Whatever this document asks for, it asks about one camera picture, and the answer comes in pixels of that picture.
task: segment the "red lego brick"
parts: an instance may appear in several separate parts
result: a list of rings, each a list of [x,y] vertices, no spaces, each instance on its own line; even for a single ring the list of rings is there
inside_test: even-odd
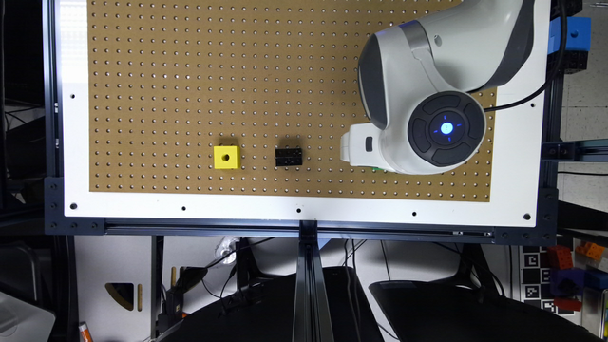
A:
[[[582,308],[582,303],[576,299],[571,298],[560,298],[556,297],[553,299],[553,304],[562,310],[570,310],[579,312]]]
[[[570,249],[564,246],[552,246],[547,248],[549,264],[552,268],[558,270],[567,270],[574,267],[572,262],[572,253]]]

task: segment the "blue object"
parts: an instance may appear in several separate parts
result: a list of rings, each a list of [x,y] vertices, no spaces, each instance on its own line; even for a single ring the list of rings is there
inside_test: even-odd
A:
[[[560,18],[553,19],[549,25],[549,50],[551,54],[560,49]],[[591,18],[569,17],[566,50],[589,51],[591,49]]]
[[[441,132],[444,134],[449,134],[454,130],[454,125],[451,123],[444,123],[441,125]]]
[[[598,290],[608,289],[608,274],[599,270],[587,271],[585,286]]]
[[[554,296],[582,295],[585,270],[551,270],[550,291]]]

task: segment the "orange object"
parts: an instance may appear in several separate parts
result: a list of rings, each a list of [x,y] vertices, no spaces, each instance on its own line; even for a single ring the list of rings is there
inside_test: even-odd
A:
[[[568,247],[551,246],[547,248],[547,255],[549,256],[549,264],[554,269],[567,270],[574,267],[572,253]]]
[[[83,341],[93,342],[93,339],[91,338],[91,332],[88,330],[88,326],[85,322],[82,322],[78,326],[78,330],[80,330],[80,335],[83,337]]]
[[[553,299],[553,304],[562,310],[570,310],[579,312],[582,308],[582,303],[576,299],[571,298],[560,298],[556,297]]]
[[[584,245],[575,248],[575,252],[590,257],[593,260],[600,261],[601,254],[604,252],[604,248],[601,246],[597,246],[597,244],[595,243],[585,242]]]

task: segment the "blue light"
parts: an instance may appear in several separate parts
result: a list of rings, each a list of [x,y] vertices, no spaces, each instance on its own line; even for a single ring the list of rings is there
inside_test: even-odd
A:
[[[449,134],[454,131],[454,125],[451,123],[444,123],[441,125],[441,132],[444,134]]]

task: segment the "wire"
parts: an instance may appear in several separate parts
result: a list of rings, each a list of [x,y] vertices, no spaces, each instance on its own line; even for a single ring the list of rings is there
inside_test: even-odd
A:
[[[346,240],[344,241],[344,256],[346,259],[348,259],[349,257],[349,249],[347,247],[349,241]],[[354,322],[354,330],[357,333],[357,341],[361,342],[361,332],[359,331],[359,324],[357,323],[357,315],[354,312],[354,307],[352,305],[352,296],[351,296],[351,275],[349,273],[349,266],[348,265],[344,265],[344,271],[346,271],[346,292],[347,292],[347,296],[349,297],[349,305],[351,305],[351,313],[352,313],[352,319]]]
[[[230,279],[232,279],[232,277],[235,274],[231,271],[230,274],[228,275],[228,279],[226,279],[226,282],[224,283],[224,286],[221,287],[221,292],[219,293],[219,301],[221,302],[221,306],[224,309],[224,312],[227,313],[227,309],[226,309],[226,304],[224,303],[224,290],[226,290],[226,285],[228,285],[228,282],[230,281]]]
[[[352,245],[352,268],[354,269],[354,275],[357,275],[357,262],[355,259],[355,252],[357,251],[354,248],[354,240],[351,240],[351,245]],[[361,306],[359,305],[359,293],[357,292],[357,282],[359,281],[359,276],[357,276],[354,279],[354,305],[357,308],[357,323],[359,323],[359,326],[361,326]]]
[[[484,108],[485,112],[493,112],[493,111],[497,111],[497,110],[512,108],[512,107],[518,106],[518,105],[523,105],[523,104],[527,103],[528,101],[539,96],[542,92],[544,92],[549,87],[549,85],[551,85],[553,80],[558,76],[558,74],[560,73],[561,63],[563,61],[563,55],[566,51],[566,39],[568,36],[568,19],[567,19],[567,15],[566,15],[566,7],[564,4],[564,1],[565,0],[559,0],[561,32],[560,32],[560,49],[558,50],[558,61],[556,62],[555,66],[553,67],[553,71],[551,72],[549,77],[546,78],[546,81],[544,82],[544,84],[541,85],[541,87],[537,91],[533,92],[529,96],[527,96],[519,101],[516,101],[512,104],[503,104],[503,105],[499,105],[499,106],[495,106],[495,107]]]
[[[377,323],[377,324],[378,324],[378,327],[379,327],[380,329],[382,329],[382,330],[383,330],[385,333],[387,333],[387,334],[388,334],[390,337],[392,337],[392,338],[396,339],[397,341],[399,341],[399,337],[397,337],[397,336],[393,335],[392,333],[390,333],[390,332],[387,330],[387,328],[383,327],[383,326],[382,326],[380,323]]]
[[[380,240],[380,246],[382,246],[382,254],[384,255],[384,264],[387,266],[387,275],[389,275],[390,281],[390,270],[389,270],[389,260],[387,259],[387,251],[384,249],[384,240]]]
[[[342,263],[342,266],[346,266],[347,261],[349,260],[349,257],[352,256],[352,253],[354,253],[354,251],[358,250],[359,248],[361,248],[361,246],[363,246],[364,243],[366,243],[367,240],[364,239],[362,241],[359,242],[359,244],[357,244],[357,246],[354,248],[354,250],[351,251],[351,253],[349,255],[347,255],[346,259],[344,259],[344,262]]]
[[[509,288],[513,299],[513,246],[509,246]]]
[[[212,261],[210,264],[208,264],[208,265],[207,265],[207,266],[205,266],[204,268],[206,268],[206,269],[212,268],[212,267],[216,266],[217,264],[221,263],[221,262],[222,262],[222,261],[223,261],[225,258],[229,257],[229,256],[230,256],[232,253],[234,253],[234,252],[236,252],[236,251],[242,251],[242,250],[247,249],[247,248],[252,248],[252,247],[254,247],[254,246],[258,246],[258,244],[262,244],[262,243],[264,243],[264,242],[266,242],[266,241],[270,241],[270,240],[272,240],[273,238],[274,238],[274,237],[268,237],[268,238],[265,238],[265,239],[263,239],[263,240],[261,240],[261,241],[258,241],[258,242],[256,242],[256,243],[252,243],[252,244],[250,244],[250,245],[247,245],[247,246],[245,246],[245,247],[238,247],[236,250],[234,250],[234,251],[232,251],[232,252],[228,253],[227,255],[222,256],[221,258],[219,258],[219,259],[217,259],[217,260],[215,260],[215,261]]]
[[[576,175],[576,176],[601,176],[601,177],[608,176],[608,174],[596,174],[596,173],[589,173],[589,172],[571,172],[571,171],[558,171],[558,174]]]
[[[212,293],[211,291],[209,291],[209,288],[207,287],[207,284],[205,284],[205,279],[201,279],[200,282],[202,283],[202,286],[205,288],[205,290],[207,290],[207,293],[209,295],[214,296],[217,299],[221,299],[221,297],[217,294]]]
[[[496,280],[496,282],[498,283],[498,286],[501,288],[501,294],[503,294],[503,296],[504,296],[504,287],[503,287],[503,284],[502,284],[501,280],[500,280],[500,279],[498,279],[498,277],[497,277],[496,275],[494,275],[494,273],[493,273],[492,271],[490,271],[490,270],[488,270],[486,267],[484,267],[484,266],[480,265],[480,264],[479,264],[479,262],[477,262],[477,261],[475,261],[475,260],[471,259],[471,258],[470,258],[470,257],[468,257],[468,256],[465,256],[464,254],[462,254],[462,253],[460,253],[460,252],[456,251],[455,249],[453,249],[453,248],[451,248],[451,247],[447,247],[447,246],[445,246],[445,245],[443,245],[443,244],[441,244],[441,243],[438,243],[438,242],[433,242],[433,243],[434,243],[434,244],[436,244],[436,245],[437,245],[437,246],[439,246],[439,247],[445,248],[445,249],[447,249],[447,250],[449,250],[449,251],[451,251],[451,252],[454,252],[454,253],[456,253],[456,254],[460,255],[460,257],[464,257],[464,258],[465,258],[465,259],[467,259],[469,262],[471,262],[473,265],[477,266],[478,268],[482,269],[483,271],[488,272],[488,273],[489,273],[489,274],[490,274],[490,275],[491,275],[491,276],[494,278],[494,280]]]

